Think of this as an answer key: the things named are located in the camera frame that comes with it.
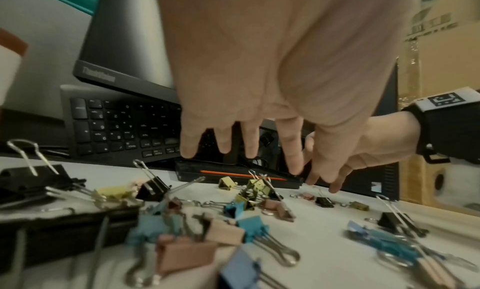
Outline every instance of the desk surface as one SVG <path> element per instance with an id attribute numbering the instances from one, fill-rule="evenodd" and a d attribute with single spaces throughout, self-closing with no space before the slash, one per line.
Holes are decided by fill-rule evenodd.
<path id="1" fill-rule="evenodd" d="M 135 179 L 144 178 L 136 168 L 89 165 L 63 162 L 62 165 L 71 177 L 87 179 L 91 190 L 100 187 L 123 185 Z M 24 167 L 19 158 L 0 157 L 0 169 Z M 178 186 L 180 183 L 174 172 L 153 170 L 167 185 Z M 260 213 L 259 209 L 244 213 L 244 217 L 261 215 L 265 224 L 270 225 L 270 234 L 286 246 L 297 250 L 301 260 L 295 267 L 283 267 L 267 251 L 253 244 L 244 244 L 242 248 L 254 259 L 261 259 L 262 270 L 290 289 L 309 288 L 357 288 L 370 289 L 398 288 L 405 289 L 411 284 L 410 276 L 378 260 L 376 252 L 369 246 L 349 240 L 344 236 L 349 220 L 374 228 L 364 218 L 378 218 L 386 207 L 377 199 L 348 192 L 329 194 L 326 188 L 322 193 L 333 201 L 347 203 L 359 201 L 370 205 L 369 212 L 335 206 L 321 208 L 303 199 L 291 198 L 290 194 L 298 190 L 277 189 L 285 197 L 284 201 L 297 216 L 293 223 L 278 220 L 273 216 Z M 303 185 L 300 192 L 318 194 L 315 187 Z M 220 190 L 214 184 L 197 183 L 179 191 L 176 196 L 181 199 L 217 202 L 230 202 L 237 192 Z M 416 204 L 399 202 L 399 208 L 408 213 L 422 227 L 430 230 L 430 235 L 422 242 L 435 250 L 451 253 L 465 258 L 480 266 L 480 218 Z M 62 201 L 45 206 L 46 208 L 66 207 Z M 80 211 L 88 208 L 75 205 Z M 208 211 L 220 213 L 218 209 L 188 207 L 184 210 L 188 216 L 193 213 Z M 60 213 L 48 213 L 51 216 Z M 24 217 L 23 214 L 0 214 L 0 219 Z M 190 218 L 190 227 L 200 231 L 199 222 Z M 213 288 L 216 271 L 228 260 L 233 247 L 221 247 L 217 251 L 215 263 L 169 275 L 161 280 L 162 289 L 204 289 Z M 24 272 L 24 289 L 83 289 L 85 288 L 91 253 L 67 258 L 56 262 L 28 268 Z M 100 267 L 95 279 L 96 289 L 128 288 L 124 283 L 124 274 L 136 259 L 133 250 L 123 245 L 105 248 L 101 254 Z M 449 266 L 452 271 L 469 286 L 480 284 L 480 274 L 456 266 Z M 260 283 L 260 288 L 268 288 Z"/>

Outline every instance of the keyboard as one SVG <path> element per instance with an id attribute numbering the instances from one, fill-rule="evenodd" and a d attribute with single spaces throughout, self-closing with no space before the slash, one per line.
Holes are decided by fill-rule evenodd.
<path id="1" fill-rule="evenodd" d="M 131 167 L 180 156 L 180 105 L 102 87 L 60 90 L 73 159 Z"/>

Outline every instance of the hand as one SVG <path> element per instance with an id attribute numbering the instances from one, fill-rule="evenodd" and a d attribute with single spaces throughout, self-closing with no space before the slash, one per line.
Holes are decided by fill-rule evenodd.
<path id="1" fill-rule="evenodd" d="M 245 155 L 275 119 L 288 169 L 303 168 L 303 119 L 316 124 L 308 180 L 333 182 L 382 96 L 418 0 L 158 0 L 182 105 L 180 152 L 213 128 L 222 153 L 241 122 Z"/>
<path id="2" fill-rule="evenodd" d="M 305 138 L 304 164 L 313 156 L 315 134 L 312 132 Z M 355 150 L 330 184 L 329 191 L 337 193 L 353 170 L 396 163 L 415 154 L 419 138 L 420 124 L 410 112 L 370 117 Z"/>

